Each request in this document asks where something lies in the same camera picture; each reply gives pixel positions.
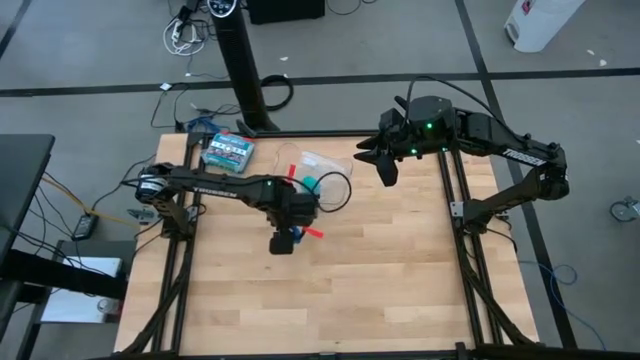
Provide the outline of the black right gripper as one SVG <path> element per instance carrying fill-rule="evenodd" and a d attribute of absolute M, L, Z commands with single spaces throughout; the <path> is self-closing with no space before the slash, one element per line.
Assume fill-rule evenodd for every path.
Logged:
<path fill-rule="evenodd" d="M 395 108 L 385 111 L 380 116 L 379 135 L 366 138 L 357 144 L 359 152 L 353 157 L 365 163 L 379 163 L 386 157 L 399 159 L 407 156 L 407 130 L 404 116 Z"/>

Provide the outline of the clear plastic bag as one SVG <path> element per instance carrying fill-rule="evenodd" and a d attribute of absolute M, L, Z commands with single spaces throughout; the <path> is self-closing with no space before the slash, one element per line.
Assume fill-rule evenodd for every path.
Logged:
<path fill-rule="evenodd" d="M 350 179 L 352 172 L 353 164 L 348 159 L 336 159 L 302 151 L 296 163 L 294 178 L 302 182 L 305 176 L 315 177 L 321 186 L 321 192 L 318 195 L 320 204 L 337 206 L 348 195 L 347 182 L 340 174 Z"/>

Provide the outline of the clear plastic tray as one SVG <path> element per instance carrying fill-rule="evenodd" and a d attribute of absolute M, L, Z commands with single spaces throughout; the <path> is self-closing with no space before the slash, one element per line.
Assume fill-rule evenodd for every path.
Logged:
<path fill-rule="evenodd" d="M 300 157 L 300 153 L 302 151 L 308 151 L 308 150 L 301 149 L 301 148 L 299 148 L 298 146 L 296 146 L 293 143 L 285 143 L 284 145 L 282 145 L 276 151 L 273 174 L 274 175 L 284 176 L 287 180 L 289 180 L 293 184 L 294 188 L 298 192 L 307 193 L 302 188 L 302 182 L 301 181 L 296 180 L 295 178 L 289 178 L 287 176 L 289 166 L 291 164 L 295 164 L 296 165 L 296 163 L 297 163 L 297 161 L 298 161 L 298 159 Z M 337 205 L 337 206 L 321 205 L 320 202 L 319 202 L 319 205 L 320 205 L 321 210 L 323 212 L 330 213 L 330 212 L 339 211 L 340 209 L 342 209 L 343 207 L 345 207 L 347 205 L 347 203 L 349 202 L 349 200 L 351 198 L 351 195 L 352 195 L 351 178 L 348 179 L 343 174 L 340 174 L 340 176 L 342 176 L 346 180 L 347 185 L 348 185 L 347 198 L 340 205 Z"/>

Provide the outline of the green first aid kit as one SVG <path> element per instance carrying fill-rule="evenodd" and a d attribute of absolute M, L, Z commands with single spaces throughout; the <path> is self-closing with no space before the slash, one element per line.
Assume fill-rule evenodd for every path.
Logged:
<path fill-rule="evenodd" d="M 215 166 L 236 174 L 246 169 L 254 153 L 255 144 L 231 133 L 217 133 L 201 153 L 206 165 Z"/>

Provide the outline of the black tower fan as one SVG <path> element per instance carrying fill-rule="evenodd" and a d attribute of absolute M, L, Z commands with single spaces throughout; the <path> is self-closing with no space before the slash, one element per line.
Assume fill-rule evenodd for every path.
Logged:
<path fill-rule="evenodd" d="M 277 131 L 266 109 L 240 0 L 205 0 L 244 123 L 254 131 Z"/>

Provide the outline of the black equipment box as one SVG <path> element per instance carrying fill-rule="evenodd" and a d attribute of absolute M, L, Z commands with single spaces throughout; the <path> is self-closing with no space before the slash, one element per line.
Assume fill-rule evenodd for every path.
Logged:
<path fill-rule="evenodd" d="M 246 0 L 252 24 L 318 19 L 325 15 L 325 0 Z"/>

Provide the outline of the white trash bin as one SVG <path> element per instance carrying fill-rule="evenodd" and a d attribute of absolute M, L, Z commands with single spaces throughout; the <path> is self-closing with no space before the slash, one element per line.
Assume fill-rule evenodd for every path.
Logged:
<path fill-rule="evenodd" d="M 541 52 L 586 0 L 516 0 L 504 30 L 521 53 Z"/>

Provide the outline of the black power adapter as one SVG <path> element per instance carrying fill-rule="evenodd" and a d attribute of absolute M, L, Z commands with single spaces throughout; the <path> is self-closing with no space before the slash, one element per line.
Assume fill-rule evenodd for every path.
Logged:
<path fill-rule="evenodd" d="M 99 217 L 94 214 L 83 214 L 73 230 L 71 239 L 73 241 L 82 241 L 89 239 L 98 223 Z"/>

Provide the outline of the white power strip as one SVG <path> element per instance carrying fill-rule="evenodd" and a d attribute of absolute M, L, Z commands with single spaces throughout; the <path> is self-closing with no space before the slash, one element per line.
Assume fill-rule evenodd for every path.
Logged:
<path fill-rule="evenodd" d="M 162 42 L 169 54 L 191 57 L 205 48 L 206 38 L 192 21 L 174 17 L 162 32 Z"/>

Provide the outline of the black stand beam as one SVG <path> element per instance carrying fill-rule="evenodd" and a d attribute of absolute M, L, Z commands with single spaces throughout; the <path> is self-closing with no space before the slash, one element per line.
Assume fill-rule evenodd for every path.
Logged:
<path fill-rule="evenodd" d="M 127 290 L 127 283 L 122 278 L 73 267 L 19 250 L 8 251 L 0 264 L 0 277 L 119 300 L 125 297 Z"/>

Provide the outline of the white panel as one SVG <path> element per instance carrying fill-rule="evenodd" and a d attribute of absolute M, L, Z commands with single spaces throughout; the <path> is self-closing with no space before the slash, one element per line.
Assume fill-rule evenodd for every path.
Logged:
<path fill-rule="evenodd" d="M 75 265 L 84 270 L 96 273 L 104 273 L 115 277 L 123 267 L 123 260 L 106 257 L 78 257 L 72 256 L 64 260 L 65 265 Z M 115 314 L 107 315 L 97 309 L 97 303 L 107 297 L 97 295 L 85 295 L 66 289 L 54 288 L 49 300 L 44 307 L 40 321 L 45 323 L 106 323 L 110 316 L 119 316 L 122 309 L 122 301 L 118 302 Z"/>

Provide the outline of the caster wheel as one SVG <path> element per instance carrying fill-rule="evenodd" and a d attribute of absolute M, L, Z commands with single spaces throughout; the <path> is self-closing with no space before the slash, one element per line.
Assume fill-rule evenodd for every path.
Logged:
<path fill-rule="evenodd" d="M 618 222 L 633 222 L 640 219 L 640 200 L 627 196 L 621 201 L 612 203 L 609 213 Z"/>

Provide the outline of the black desk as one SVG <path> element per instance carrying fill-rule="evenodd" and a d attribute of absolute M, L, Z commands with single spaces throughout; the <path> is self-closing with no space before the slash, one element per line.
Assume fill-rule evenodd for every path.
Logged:
<path fill-rule="evenodd" d="M 0 134 L 0 265 L 13 247 L 54 143 L 50 134 Z"/>

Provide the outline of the grey metal bracket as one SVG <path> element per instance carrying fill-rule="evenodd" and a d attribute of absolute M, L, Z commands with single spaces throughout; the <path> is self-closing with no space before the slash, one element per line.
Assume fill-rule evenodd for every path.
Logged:
<path fill-rule="evenodd" d="M 149 225 L 158 219 L 158 215 L 154 210 L 141 208 L 141 209 L 128 209 L 127 213 L 133 217 L 140 225 Z"/>

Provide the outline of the black aluminium table frame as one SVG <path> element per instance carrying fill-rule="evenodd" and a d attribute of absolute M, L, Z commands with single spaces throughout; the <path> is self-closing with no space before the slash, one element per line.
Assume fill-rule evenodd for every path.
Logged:
<path fill-rule="evenodd" d="M 322 239 L 291 255 L 267 251 L 264 216 L 201 194 L 183 264 L 175 247 L 141 248 L 109 360 L 640 360 L 640 353 L 532 341 L 513 256 L 495 261 L 497 301 L 481 320 L 484 282 L 472 270 L 449 203 L 445 152 L 408 158 L 381 186 L 356 163 L 345 207 L 321 214 Z"/>

